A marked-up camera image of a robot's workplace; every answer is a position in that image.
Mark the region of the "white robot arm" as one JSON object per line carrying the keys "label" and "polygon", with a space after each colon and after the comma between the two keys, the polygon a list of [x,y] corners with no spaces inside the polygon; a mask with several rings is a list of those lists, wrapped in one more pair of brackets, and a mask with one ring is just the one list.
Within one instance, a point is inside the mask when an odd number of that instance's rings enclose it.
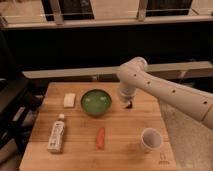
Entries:
{"label": "white robot arm", "polygon": [[148,64],[135,57],[118,67],[118,97],[127,105],[141,89],[213,130],[213,94],[167,81],[147,73]]}

